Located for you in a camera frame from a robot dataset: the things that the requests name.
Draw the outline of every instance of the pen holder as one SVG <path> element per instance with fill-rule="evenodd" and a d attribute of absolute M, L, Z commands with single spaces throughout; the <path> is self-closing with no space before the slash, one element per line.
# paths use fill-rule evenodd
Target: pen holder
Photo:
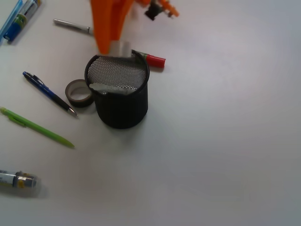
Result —
<path fill-rule="evenodd" d="M 147 82 L 150 70 L 141 54 L 132 51 L 131 58 L 94 56 L 86 66 L 86 84 L 101 83 L 109 86 L 135 89 L 128 95 L 92 92 L 101 120 L 117 129 L 137 125 L 148 110 Z"/>

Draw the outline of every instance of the roll of tape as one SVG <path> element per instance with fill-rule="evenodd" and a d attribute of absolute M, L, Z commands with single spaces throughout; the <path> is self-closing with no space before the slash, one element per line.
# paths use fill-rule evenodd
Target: roll of tape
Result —
<path fill-rule="evenodd" d="M 75 90 L 81 89 L 81 88 L 86 88 L 90 93 L 89 96 L 84 99 L 81 99 L 81 100 L 73 99 L 71 97 L 71 94 Z M 77 79 L 77 80 L 70 82 L 68 84 L 68 86 L 66 87 L 65 94 L 66 94 L 66 97 L 69 100 L 70 104 L 74 107 L 87 107 L 94 102 L 94 100 L 92 98 L 92 92 L 88 88 L 86 81 L 84 79 Z"/>

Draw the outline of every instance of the orange plastic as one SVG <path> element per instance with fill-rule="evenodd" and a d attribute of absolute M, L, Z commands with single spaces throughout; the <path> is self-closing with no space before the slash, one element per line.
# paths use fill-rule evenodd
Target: orange plastic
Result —
<path fill-rule="evenodd" d="M 136 2 L 138 2 L 143 7 L 147 7 L 151 3 L 151 0 L 136 0 Z"/>
<path fill-rule="evenodd" d="M 178 17 L 180 14 L 179 12 L 175 9 L 174 6 L 169 4 L 169 1 L 167 0 L 159 0 L 160 4 L 162 5 L 164 10 L 168 10 L 170 12 L 171 15 L 175 15 L 176 17 Z"/>
<path fill-rule="evenodd" d="M 94 36 L 98 49 L 108 54 L 111 40 L 119 40 L 125 17 L 134 0 L 91 0 Z"/>

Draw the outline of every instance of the ballpoint pen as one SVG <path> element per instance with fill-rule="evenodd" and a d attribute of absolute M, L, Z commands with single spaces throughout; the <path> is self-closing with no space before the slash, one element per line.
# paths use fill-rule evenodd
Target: ballpoint pen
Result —
<path fill-rule="evenodd" d="M 66 140 L 65 138 L 33 123 L 32 121 L 29 121 L 29 120 L 21 117 L 20 115 L 17 115 L 16 113 L 11 112 L 10 110 L 8 110 L 4 107 L 0 107 L 0 112 L 2 114 L 6 115 L 9 118 L 9 120 L 13 121 L 14 123 L 16 123 L 20 126 L 29 127 L 29 128 L 49 137 L 63 145 L 66 145 L 68 147 L 74 147 L 74 145 L 71 142 L 69 142 L 68 140 Z"/>
<path fill-rule="evenodd" d="M 34 74 L 31 74 L 31 73 L 28 73 L 28 72 L 23 72 L 23 75 L 32 85 L 37 87 L 47 97 L 49 97 L 51 100 L 53 100 L 59 106 L 61 106 L 67 112 L 72 114 L 74 117 L 78 116 L 76 114 L 76 112 L 69 105 L 66 104 L 66 102 L 64 102 L 59 96 L 54 94 L 37 76 L 35 76 Z"/>
<path fill-rule="evenodd" d="M 70 27 L 74 30 L 82 31 L 82 32 L 85 32 L 85 33 L 88 33 L 88 34 L 91 34 L 91 35 L 94 34 L 93 29 L 91 29 L 91 27 L 82 26 L 82 25 L 79 25 L 79 24 L 74 24 L 74 23 L 71 23 L 71 22 L 67 22 L 67 21 L 64 21 L 64 20 L 58 20 L 58 19 L 54 19 L 53 22 L 56 25 L 63 25 L 63 26 L 66 26 L 66 27 Z"/>

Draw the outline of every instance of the green pencil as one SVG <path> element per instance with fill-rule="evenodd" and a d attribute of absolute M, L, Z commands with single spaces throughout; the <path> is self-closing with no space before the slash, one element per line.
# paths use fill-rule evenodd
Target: green pencil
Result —
<path fill-rule="evenodd" d="M 66 140 L 65 138 L 33 123 L 32 121 L 29 121 L 23 117 L 21 117 L 20 115 L 17 115 L 13 112 L 11 112 L 10 110 L 4 108 L 4 107 L 0 107 L 0 112 L 4 115 L 6 115 L 11 121 L 13 121 L 14 123 L 23 126 L 23 127 L 29 127 L 55 141 L 57 141 L 58 143 L 61 143 L 63 145 L 66 145 L 68 147 L 74 147 L 74 145 L 69 142 L 68 140 Z"/>

